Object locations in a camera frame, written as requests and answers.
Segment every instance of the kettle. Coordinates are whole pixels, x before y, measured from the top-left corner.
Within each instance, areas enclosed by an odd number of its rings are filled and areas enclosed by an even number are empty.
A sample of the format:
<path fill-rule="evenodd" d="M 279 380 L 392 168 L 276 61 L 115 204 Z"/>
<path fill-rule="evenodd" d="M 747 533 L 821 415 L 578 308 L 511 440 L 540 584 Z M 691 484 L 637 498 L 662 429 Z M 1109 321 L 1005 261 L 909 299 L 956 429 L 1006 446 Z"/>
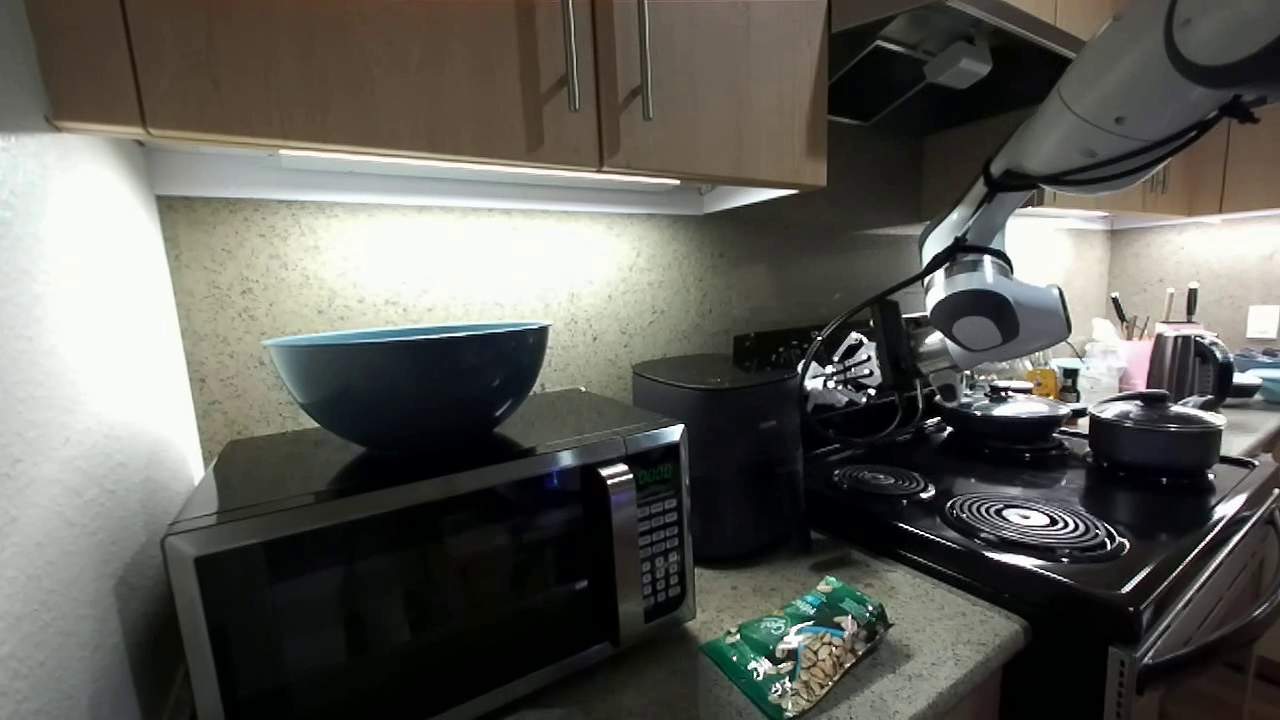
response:
<path fill-rule="evenodd" d="M 1156 324 L 1147 388 L 1164 388 L 1173 401 L 1210 401 L 1233 392 L 1233 352 L 1200 324 Z"/>

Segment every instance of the range hood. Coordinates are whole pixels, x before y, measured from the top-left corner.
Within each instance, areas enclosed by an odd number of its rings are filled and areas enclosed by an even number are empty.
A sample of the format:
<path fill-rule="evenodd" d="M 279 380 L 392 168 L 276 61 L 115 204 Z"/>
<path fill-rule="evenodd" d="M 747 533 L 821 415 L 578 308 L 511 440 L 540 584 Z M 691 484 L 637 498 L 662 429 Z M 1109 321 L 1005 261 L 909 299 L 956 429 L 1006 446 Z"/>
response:
<path fill-rule="evenodd" d="M 1078 47 L 1005 0 L 832 0 L 829 114 L 929 134 L 1023 111 Z"/>

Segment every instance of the food package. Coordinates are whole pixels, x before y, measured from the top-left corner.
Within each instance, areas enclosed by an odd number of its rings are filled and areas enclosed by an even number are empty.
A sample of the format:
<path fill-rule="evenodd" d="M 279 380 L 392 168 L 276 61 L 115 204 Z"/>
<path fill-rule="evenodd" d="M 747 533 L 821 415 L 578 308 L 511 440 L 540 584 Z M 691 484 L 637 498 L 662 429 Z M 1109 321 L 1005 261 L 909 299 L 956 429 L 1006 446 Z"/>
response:
<path fill-rule="evenodd" d="M 837 576 L 773 615 L 735 622 L 702 654 L 773 720 L 800 715 L 887 632 L 882 603 Z"/>

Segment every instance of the black microwave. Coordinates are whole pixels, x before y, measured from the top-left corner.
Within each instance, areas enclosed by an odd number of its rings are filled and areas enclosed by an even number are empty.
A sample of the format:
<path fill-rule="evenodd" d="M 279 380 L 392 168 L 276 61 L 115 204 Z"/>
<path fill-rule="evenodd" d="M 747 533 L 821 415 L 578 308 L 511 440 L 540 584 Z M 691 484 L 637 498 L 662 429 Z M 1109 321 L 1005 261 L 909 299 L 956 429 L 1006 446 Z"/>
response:
<path fill-rule="evenodd" d="M 165 533 L 195 715 L 481 715 L 691 615 L 684 429 L 526 395 L 477 446 L 229 443 Z"/>

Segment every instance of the large bowl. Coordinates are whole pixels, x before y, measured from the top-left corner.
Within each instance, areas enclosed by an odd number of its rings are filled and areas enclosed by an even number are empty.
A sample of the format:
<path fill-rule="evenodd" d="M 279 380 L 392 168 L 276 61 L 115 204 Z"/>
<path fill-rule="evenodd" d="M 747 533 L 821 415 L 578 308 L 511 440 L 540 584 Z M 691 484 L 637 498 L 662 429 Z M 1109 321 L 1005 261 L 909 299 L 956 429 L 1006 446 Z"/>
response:
<path fill-rule="evenodd" d="M 289 395 L 377 451 L 481 443 L 530 392 L 547 324 L 433 324 L 263 338 Z"/>

